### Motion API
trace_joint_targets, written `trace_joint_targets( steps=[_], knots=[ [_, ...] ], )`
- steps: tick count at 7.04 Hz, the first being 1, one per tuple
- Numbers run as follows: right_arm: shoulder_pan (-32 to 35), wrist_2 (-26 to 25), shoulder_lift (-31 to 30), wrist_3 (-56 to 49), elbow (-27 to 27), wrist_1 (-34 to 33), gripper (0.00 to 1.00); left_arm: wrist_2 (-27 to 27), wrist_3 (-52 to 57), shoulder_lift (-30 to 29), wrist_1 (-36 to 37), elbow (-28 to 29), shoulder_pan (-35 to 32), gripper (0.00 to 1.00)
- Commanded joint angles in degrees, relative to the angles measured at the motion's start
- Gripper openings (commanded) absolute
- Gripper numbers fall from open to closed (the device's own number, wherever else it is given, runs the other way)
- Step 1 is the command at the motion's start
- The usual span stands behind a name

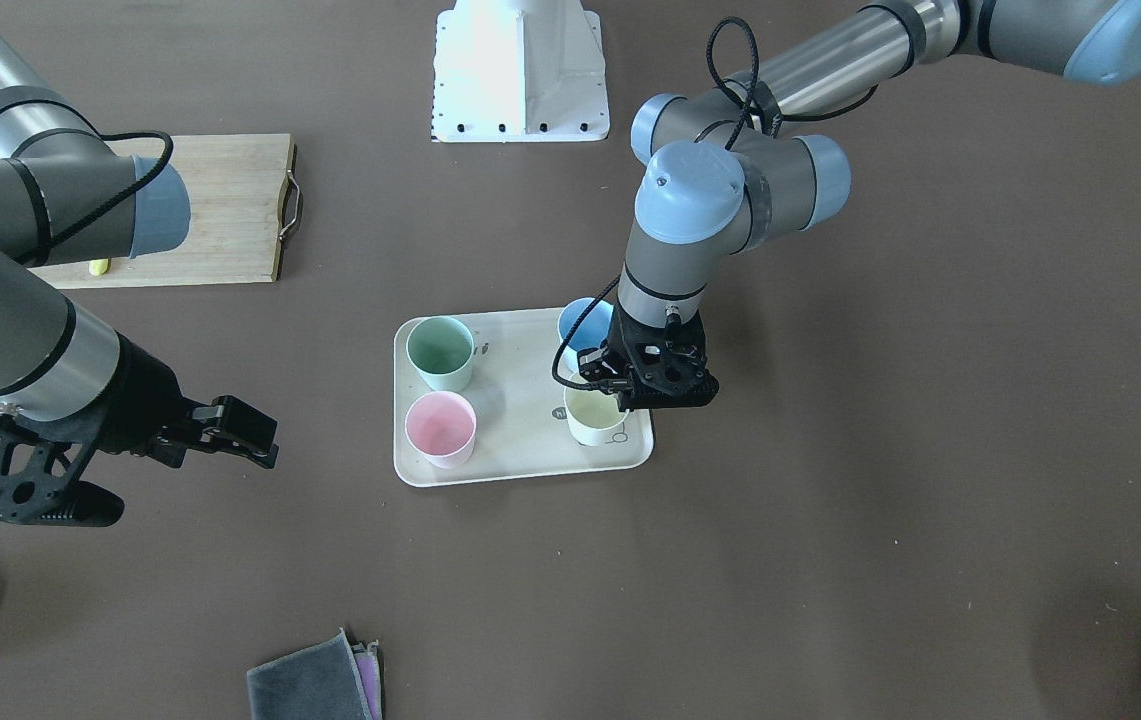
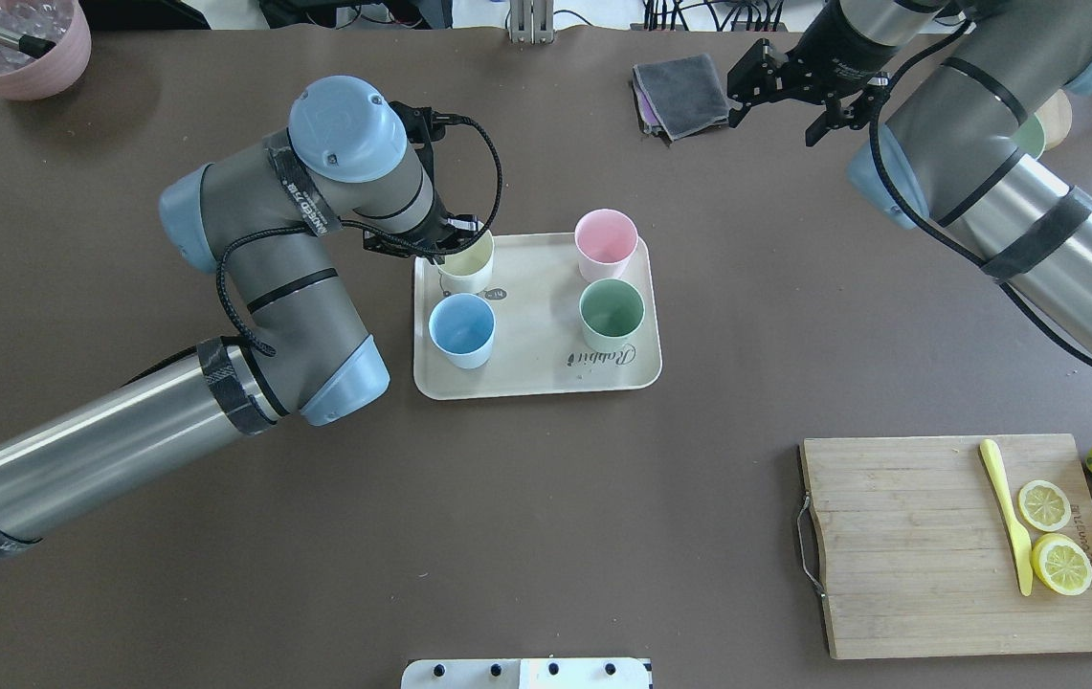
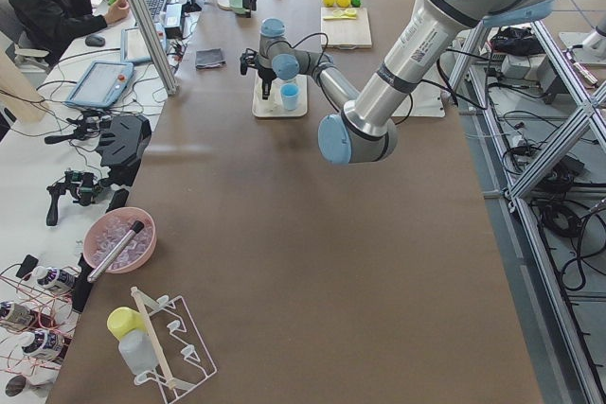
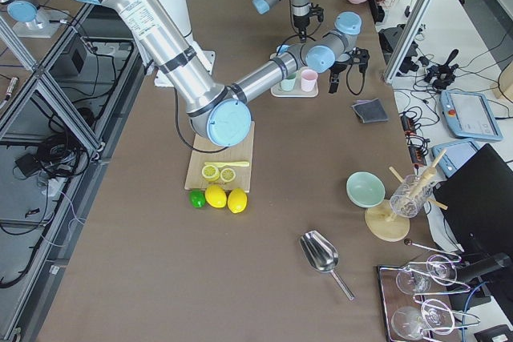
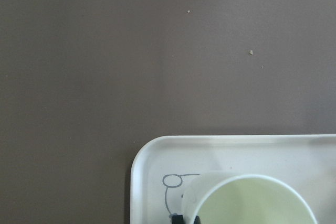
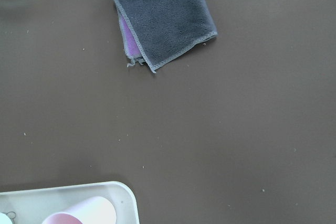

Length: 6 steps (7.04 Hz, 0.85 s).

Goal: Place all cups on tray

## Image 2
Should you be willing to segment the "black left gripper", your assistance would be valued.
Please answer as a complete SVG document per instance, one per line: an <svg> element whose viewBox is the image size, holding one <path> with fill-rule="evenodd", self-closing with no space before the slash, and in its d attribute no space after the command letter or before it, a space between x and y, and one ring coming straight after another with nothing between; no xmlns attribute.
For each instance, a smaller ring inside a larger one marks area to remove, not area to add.
<svg viewBox="0 0 1092 689"><path fill-rule="evenodd" d="M410 106L401 100L393 100L390 108L404 126L407 147L393 171L376 180L373 201L361 206L365 249L427 260L461 253L480 239L487 222L446 210L435 188L434 144L450 126L470 126L484 140L489 136L466 115L436 112L431 106Z"/></svg>

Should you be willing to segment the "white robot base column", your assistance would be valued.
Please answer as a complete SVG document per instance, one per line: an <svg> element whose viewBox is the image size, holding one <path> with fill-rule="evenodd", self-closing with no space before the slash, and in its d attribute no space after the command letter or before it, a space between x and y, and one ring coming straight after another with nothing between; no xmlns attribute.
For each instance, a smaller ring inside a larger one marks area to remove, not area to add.
<svg viewBox="0 0 1092 689"><path fill-rule="evenodd" d="M401 688L652 688L651 661L629 656L418 660Z"/></svg>

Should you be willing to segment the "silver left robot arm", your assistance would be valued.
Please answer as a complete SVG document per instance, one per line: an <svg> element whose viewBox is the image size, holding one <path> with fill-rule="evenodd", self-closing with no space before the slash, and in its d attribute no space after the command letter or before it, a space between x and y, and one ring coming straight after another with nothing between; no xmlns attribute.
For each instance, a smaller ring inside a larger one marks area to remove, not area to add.
<svg viewBox="0 0 1092 689"><path fill-rule="evenodd" d="M51 528L297 414L325 426L383 395L385 363L323 239L439 263L492 218L446 211L434 143L471 118L327 76L287 123L162 192L162 227L207 272L230 336L166 357L80 409L0 442L0 560Z"/></svg>

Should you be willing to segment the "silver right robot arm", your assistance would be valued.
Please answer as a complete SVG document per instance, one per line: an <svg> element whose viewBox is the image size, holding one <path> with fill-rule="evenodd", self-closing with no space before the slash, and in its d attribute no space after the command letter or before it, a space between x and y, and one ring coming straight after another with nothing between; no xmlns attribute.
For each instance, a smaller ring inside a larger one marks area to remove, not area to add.
<svg viewBox="0 0 1092 689"><path fill-rule="evenodd" d="M807 144L869 129L848 166L860 193L1026 298L1092 363L1092 197L1014 144L1057 91L1092 93L1092 1L962 1L956 52L882 121L897 86L885 66L942 9L830 1L790 51L761 39L729 69L728 123L752 106L804 100L824 108Z"/></svg>

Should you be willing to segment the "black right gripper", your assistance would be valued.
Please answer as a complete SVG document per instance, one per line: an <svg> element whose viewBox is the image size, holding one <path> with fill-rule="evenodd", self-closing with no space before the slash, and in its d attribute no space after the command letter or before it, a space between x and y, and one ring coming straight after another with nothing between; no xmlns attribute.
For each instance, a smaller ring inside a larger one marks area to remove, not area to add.
<svg viewBox="0 0 1092 689"><path fill-rule="evenodd" d="M814 147L831 131L864 127L864 98L840 98L864 88L891 58L891 48L859 39L805 39L783 54L765 38L757 40L726 74L729 112L726 126L735 129L752 106L778 100L824 103L805 130L805 145Z"/></svg>

